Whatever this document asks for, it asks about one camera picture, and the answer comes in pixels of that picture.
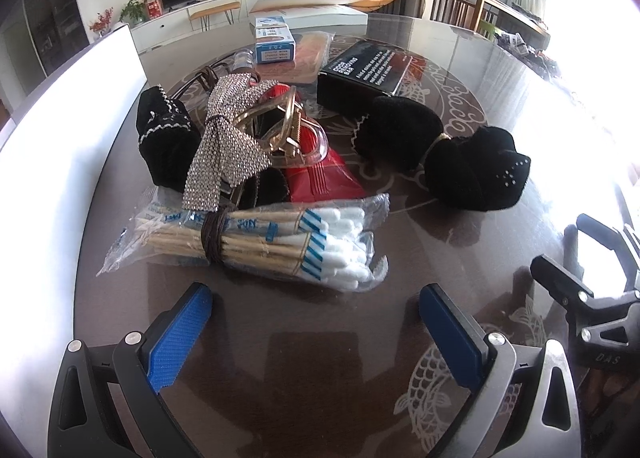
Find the bag of cotton swabs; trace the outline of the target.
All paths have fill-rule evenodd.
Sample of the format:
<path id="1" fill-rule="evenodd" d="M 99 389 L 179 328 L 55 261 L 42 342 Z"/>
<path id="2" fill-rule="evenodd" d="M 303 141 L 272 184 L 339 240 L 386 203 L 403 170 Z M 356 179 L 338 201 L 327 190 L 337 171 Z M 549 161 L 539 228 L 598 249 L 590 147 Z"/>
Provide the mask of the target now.
<path id="1" fill-rule="evenodd" d="M 178 192 L 154 186 L 108 249 L 101 270 L 111 273 L 149 259 L 209 263 L 338 292 L 365 292 L 388 273 L 388 259 L 375 253 L 374 232 L 389 213 L 387 194 L 205 213 L 183 209 Z"/>

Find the black fuzzy hair scrunchie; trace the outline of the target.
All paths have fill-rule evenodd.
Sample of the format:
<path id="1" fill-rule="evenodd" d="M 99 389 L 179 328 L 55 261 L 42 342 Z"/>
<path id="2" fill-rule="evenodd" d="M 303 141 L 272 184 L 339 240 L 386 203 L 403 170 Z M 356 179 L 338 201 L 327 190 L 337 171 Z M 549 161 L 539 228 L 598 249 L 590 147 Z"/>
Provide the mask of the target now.
<path id="1" fill-rule="evenodd" d="M 530 158 L 510 132 L 481 126 L 449 136 L 430 108 L 405 97 L 378 96 L 358 122 L 352 146 L 362 158 L 402 172 L 421 169 L 427 190 L 451 209 L 497 211 L 520 200 Z"/>

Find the rhinestone bow hair clip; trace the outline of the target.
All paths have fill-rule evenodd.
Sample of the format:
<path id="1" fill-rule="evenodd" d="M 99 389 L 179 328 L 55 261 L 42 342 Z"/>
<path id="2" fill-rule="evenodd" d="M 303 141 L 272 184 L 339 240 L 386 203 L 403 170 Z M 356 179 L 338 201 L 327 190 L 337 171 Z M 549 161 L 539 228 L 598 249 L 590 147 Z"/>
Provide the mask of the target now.
<path id="1" fill-rule="evenodd" d="M 216 84 L 208 98 L 201 143 L 186 176 L 183 209 L 215 212 L 223 182 L 235 187 L 271 166 L 258 141 L 238 129 L 234 119 L 276 84 L 255 82 L 247 72 L 228 74 Z"/>

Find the black knit hair accessory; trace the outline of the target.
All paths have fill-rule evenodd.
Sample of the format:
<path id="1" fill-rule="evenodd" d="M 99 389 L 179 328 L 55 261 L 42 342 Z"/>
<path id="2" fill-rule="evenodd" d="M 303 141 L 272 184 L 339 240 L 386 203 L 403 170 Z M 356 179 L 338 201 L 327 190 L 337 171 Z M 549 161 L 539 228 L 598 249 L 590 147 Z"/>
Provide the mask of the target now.
<path id="1" fill-rule="evenodd" d="M 139 152 L 153 183 L 184 192 L 201 133 L 183 103 L 170 98 L 161 85 L 144 90 L 139 98 L 136 129 Z"/>

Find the gold hair claw clip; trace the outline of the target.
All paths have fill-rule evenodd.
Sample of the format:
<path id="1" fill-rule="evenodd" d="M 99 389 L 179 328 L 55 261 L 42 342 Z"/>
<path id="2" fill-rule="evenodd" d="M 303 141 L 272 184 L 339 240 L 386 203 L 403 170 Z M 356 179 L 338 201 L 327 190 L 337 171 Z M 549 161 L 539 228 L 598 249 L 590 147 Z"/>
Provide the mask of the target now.
<path id="1" fill-rule="evenodd" d="M 329 153 L 326 132 L 308 118 L 295 85 L 238 114 L 233 124 L 257 140 L 277 169 L 309 168 Z"/>

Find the black rectangular box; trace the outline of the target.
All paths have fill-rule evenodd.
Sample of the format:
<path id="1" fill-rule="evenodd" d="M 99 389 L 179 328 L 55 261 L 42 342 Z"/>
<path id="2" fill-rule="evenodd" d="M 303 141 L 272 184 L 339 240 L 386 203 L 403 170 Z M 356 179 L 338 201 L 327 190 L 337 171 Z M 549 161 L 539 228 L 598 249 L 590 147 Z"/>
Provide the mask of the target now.
<path id="1" fill-rule="evenodd" d="M 320 69 L 317 103 L 343 117 L 363 117 L 378 96 L 395 96 L 414 57 L 396 46 L 359 40 Z"/>

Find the blue white ointment box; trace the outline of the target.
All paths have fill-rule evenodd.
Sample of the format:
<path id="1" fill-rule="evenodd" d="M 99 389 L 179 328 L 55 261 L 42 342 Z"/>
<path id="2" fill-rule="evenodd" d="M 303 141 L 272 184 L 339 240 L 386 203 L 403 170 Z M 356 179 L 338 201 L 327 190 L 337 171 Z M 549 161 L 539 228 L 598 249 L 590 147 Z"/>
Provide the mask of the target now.
<path id="1" fill-rule="evenodd" d="M 282 16 L 258 16 L 254 30 L 255 57 L 259 65 L 295 59 L 296 42 Z"/>

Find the clear packet of brown items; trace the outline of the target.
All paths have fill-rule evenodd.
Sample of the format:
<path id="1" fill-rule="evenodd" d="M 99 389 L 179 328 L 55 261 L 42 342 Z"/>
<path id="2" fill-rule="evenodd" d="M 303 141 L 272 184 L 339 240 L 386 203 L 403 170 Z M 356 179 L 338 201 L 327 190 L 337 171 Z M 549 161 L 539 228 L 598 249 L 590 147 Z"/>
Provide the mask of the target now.
<path id="1" fill-rule="evenodd" d="M 294 33 L 295 57 L 292 62 L 273 62 L 258 65 L 257 73 L 263 79 L 278 80 L 286 84 L 311 84 L 318 72 L 329 60 L 332 32 L 304 31 Z"/>

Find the small glass bottle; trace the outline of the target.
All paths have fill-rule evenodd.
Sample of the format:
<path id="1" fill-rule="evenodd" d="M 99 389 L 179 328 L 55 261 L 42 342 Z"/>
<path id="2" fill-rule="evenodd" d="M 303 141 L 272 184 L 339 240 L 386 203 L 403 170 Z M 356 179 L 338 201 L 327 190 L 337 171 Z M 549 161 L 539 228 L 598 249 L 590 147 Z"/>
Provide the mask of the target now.
<path id="1" fill-rule="evenodd" d="M 233 56 L 232 74 L 254 74 L 255 55 L 252 50 L 239 50 Z"/>

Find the white storage box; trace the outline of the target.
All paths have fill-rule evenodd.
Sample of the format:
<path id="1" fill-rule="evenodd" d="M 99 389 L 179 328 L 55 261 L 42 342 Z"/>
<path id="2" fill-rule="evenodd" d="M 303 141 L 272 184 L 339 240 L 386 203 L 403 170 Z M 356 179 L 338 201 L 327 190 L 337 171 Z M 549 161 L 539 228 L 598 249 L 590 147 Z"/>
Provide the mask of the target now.
<path id="1" fill-rule="evenodd" d="M 73 296 L 102 168 L 146 81 L 121 26 L 51 77 L 1 149 L 1 325 Z"/>

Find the red flower vase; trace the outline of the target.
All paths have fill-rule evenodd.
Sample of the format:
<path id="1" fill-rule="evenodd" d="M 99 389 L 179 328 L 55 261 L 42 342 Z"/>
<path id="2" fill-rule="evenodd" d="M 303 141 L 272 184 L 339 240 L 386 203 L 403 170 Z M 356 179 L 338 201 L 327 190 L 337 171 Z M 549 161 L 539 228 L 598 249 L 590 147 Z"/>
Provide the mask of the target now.
<path id="1" fill-rule="evenodd" d="M 111 7 L 106 8 L 102 13 L 96 14 L 96 19 L 90 22 L 89 30 L 98 38 L 111 31 L 113 12 Z"/>

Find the wooden bench stool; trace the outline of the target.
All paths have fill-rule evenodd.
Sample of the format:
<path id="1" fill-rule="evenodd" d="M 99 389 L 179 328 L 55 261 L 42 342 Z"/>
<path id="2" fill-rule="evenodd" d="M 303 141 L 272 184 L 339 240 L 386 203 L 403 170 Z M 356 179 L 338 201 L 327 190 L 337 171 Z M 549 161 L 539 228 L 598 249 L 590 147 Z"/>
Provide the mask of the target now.
<path id="1" fill-rule="evenodd" d="M 221 19 L 224 19 L 228 25 L 233 25 L 235 23 L 235 15 L 239 13 L 240 9 L 241 3 L 232 1 L 191 12 L 189 20 L 192 25 L 199 25 L 201 31 L 208 31 L 219 26 Z"/>

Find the white tv cabinet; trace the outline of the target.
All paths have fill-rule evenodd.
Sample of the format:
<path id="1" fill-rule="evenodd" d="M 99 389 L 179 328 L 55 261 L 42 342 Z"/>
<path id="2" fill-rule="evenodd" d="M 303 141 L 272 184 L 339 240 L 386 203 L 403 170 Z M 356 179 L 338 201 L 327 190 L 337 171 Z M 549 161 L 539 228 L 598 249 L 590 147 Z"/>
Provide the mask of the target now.
<path id="1" fill-rule="evenodd" d="M 168 10 L 131 29 L 134 45 L 144 53 L 194 33 L 246 22 L 259 1 L 263 0 L 206 0 Z"/>

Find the wooden dining chair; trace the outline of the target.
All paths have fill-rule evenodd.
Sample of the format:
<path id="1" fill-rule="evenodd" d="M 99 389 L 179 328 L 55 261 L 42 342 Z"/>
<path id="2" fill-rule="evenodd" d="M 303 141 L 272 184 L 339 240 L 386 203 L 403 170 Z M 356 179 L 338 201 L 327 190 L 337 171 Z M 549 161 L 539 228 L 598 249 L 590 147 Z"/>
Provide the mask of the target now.
<path id="1" fill-rule="evenodd" d="M 423 0 L 422 18 L 477 32 L 485 0 Z"/>

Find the white flat cardboard box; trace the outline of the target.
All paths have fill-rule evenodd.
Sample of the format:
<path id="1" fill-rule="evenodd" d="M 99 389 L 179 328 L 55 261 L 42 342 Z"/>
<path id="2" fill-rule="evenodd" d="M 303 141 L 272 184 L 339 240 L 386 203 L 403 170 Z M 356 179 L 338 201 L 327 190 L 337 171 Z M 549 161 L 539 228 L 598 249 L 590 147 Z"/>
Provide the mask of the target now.
<path id="1" fill-rule="evenodd" d="M 248 13 L 254 27 L 268 20 L 285 22 L 291 29 L 365 26 L 368 14 L 352 7 L 351 0 L 260 0 Z"/>

